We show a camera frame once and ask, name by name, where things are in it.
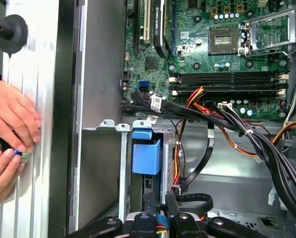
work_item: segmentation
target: silver metal panel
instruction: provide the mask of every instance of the silver metal panel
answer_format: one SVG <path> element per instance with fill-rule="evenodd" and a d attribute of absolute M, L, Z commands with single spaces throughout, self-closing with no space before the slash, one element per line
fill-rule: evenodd
<path fill-rule="evenodd" d="M 48 236 L 58 9 L 59 2 L 54 0 L 14 0 L 6 8 L 7 15 L 19 14 L 26 20 L 29 38 L 12 58 L 3 55 L 3 79 L 35 102 L 42 119 L 42 140 L 14 193 L 0 206 L 0 238 Z"/>
<path fill-rule="evenodd" d="M 125 1 L 86 0 L 85 16 L 82 127 L 99 126 L 104 119 L 120 123 Z"/>
<path fill-rule="evenodd" d="M 76 116 L 75 229 L 85 225 L 117 199 L 121 134 L 87 136 L 82 130 L 97 127 L 104 119 L 121 122 L 119 104 L 124 67 L 125 3 L 123 0 L 86 0 L 80 20 L 79 50 L 82 51 L 82 59 Z M 109 176 L 107 180 L 108 172 L 104 168 L 110 170 L 113 177 Z"/>

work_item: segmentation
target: pcie slot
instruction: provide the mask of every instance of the pcie slot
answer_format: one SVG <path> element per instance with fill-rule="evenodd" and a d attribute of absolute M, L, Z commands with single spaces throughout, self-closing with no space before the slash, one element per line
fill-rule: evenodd
<path fill-rule="evenodd" d="M 140 6 L 141 6 L 141 0 L 135 0 L 134 2 L 134 35 L 133 35 L 133 44 L 134 44 L 135 54 L 138 54 L 138 51 L 139 51 Z"/>
<path fill-rule="evenodd" d="M 144 42 L 150 43 L 151 0 L 145 0 Z"/>

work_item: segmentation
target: cable tie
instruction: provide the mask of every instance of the cable tie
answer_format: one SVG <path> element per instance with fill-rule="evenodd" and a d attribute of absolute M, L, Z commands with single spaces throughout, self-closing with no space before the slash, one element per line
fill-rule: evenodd
<path fill-rule="evenodd" d="M 254 132 L 253 132 L 253 130 L 252 130 L 252 129 L 249 129 L 249 130 L 247 130 L 247 131 L 244 133 L 244 135 L 247 135 L 248 133 L 251 133 L 251 134 L 253 134 Z"/>

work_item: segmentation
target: white label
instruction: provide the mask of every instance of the white label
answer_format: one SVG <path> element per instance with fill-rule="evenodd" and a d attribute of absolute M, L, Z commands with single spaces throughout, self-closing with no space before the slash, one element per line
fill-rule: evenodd
<path fill-rule="evenodd" d="M 152 95 L 151 97 L 151 109 L 160 112 L 162 98 Z"/>
<path fill-rule="evenodd" d="M 157 117 L 157 116 L 149 116 L 149 117 L 146 119 L 146 121 L 147 121 L 147 122 L 150 122 L 151 124 L 156 124 L 157 120 L 158 120 L 158 117 Z"/>
<path fill-rule="evenodd" d="M 188 39 L 189 38 L 189 32 L 188 31 L 181 31 L 180 32 L 180 39 Z"/>

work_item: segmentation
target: sata port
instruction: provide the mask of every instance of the sata port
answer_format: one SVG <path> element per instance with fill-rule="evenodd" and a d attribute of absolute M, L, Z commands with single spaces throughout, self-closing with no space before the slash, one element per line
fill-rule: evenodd
<path fill-rule="evenodd" d="M 149 86 L 150 85 L 150 82 L 149 81 L 139 81 L 138 82 L 138 85 L 139 86 Z"/>
<path fill-rule="evenodd" d="M 147 87 L 147 86 L 141 86 L 141 87 L 138 87 L 138 89 L 141 92 L 148 92 L 149 91 L 149 87 Z"/>

